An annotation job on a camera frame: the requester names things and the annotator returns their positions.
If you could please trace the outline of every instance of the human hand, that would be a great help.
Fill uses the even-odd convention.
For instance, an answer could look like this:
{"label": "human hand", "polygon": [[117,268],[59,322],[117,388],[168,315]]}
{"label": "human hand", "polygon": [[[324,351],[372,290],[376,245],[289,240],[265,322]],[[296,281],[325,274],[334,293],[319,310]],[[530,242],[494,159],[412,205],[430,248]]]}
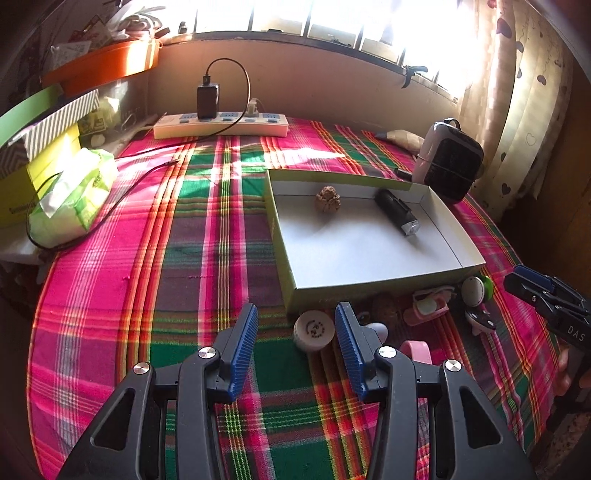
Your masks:
{"label": "human hand", "polygon": [[[561,397],[564,395],[570,387],[570,384],[573,382],[573,379],[570,378],[570,375],[566,371],[566,368],[569,364],[569,349],[562,350],[560,352],[560,356],[558,357],[558,370],[556,372],[556,377],[554,377],[553,387],[554,387],[554,395],[557,397]],[[591,369],[587,370],[581,380],[579,381],[579,386],[581,388],[591,388]]]}

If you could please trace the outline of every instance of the plaid tablecloth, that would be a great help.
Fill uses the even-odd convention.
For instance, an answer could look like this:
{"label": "plaid tablecloth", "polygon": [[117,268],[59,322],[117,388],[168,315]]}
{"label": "plaid tablecloth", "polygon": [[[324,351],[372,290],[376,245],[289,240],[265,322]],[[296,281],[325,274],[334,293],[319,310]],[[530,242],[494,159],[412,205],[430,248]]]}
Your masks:
{"label": "plaid tablecloth", "polygon": [[[363,478],[376,407],[353,394],[335,340],[305,355],[290,339],[262,198],[266,168],[303,168],[394,177],[412,159],[368,132],[292,119],[287,138],[220,137],[157,153],[178,140],[135,142],[118,161],[108,203],[143,172],[146,178],[82,246],[61,254],[45,284],[28,366],[31,438],[43,475],[53,480],[93,415],[133,364],[160,367],[210,345],[244,302],[260,327],[239,401],[218,411],[229,479]],[[493,222],[470,198],[452,212],[486,259],[495,282],[491,335],[472,336],[447,314],[389,341],[429,344],[435,363],[456,358],[476,378],[525,450],[543,429],[553,399],[557,344],[532,308],[502,290],[518,261]],[[168,425],[174,425],[170,410]],[[417,477],[426,478],[426,424]],[[167,476],[174,442],[167,436]]]}

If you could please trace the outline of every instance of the white plug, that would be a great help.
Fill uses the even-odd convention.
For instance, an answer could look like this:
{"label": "white plug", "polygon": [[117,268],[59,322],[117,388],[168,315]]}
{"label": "white plug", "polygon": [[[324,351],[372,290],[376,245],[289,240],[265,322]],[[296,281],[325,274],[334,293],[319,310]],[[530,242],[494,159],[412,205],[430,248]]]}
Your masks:
{"label": "white plug", "polygon": [[257,102],[258,102],[258,99],[256,99],[256,98],[250,99],[250,101],[248,102],[248,106],[246,107],[246,113],[244,114],[244,116],[257,116],[258,115],[258,110],[256,109]]}

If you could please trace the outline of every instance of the power strip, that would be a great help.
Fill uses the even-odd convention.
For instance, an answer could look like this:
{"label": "power strip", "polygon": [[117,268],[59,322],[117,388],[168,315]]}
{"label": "power strip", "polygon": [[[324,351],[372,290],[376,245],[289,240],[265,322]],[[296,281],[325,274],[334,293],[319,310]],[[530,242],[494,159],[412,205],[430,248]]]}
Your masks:
{"label": "power strip", "polygon": [[[212,135],[229,123],[235,122],[239,112],[221,112],[216,118],[199,119],[196,113],[166,115],[154,125],[154,138],[203,137]],[[285,115],[258,113],[245,116],[232,128],[220,135],[254,135],[261,137],[286,137],[290,124]]]}

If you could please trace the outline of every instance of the silver screw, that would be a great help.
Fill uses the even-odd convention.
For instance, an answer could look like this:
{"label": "silver screw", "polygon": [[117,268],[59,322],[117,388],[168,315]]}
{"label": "silver screw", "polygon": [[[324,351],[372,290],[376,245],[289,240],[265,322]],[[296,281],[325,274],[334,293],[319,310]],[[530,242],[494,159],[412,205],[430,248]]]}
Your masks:
{"label": "silver screw", "polygon": [[150,364],[146,362],[140,362],[134,365],[134,374],[143,375],[150,370]]}
{"label": "silver screw", "polygon": [[204,346],[199,350],[199,356],[201,358],[211,358],[216,354],[216,349],[212,346]]}
{"label": "silver screw", "polygon": [[462,364],[457,360],[447,360],[445,362],[445,368],[450,372],[459,372],[462,369]]}
{"label": "silver screw", "polygon": [[396,356],[396,349],[385,345],[379,348],[378,353],[384,358],[393,358]]}

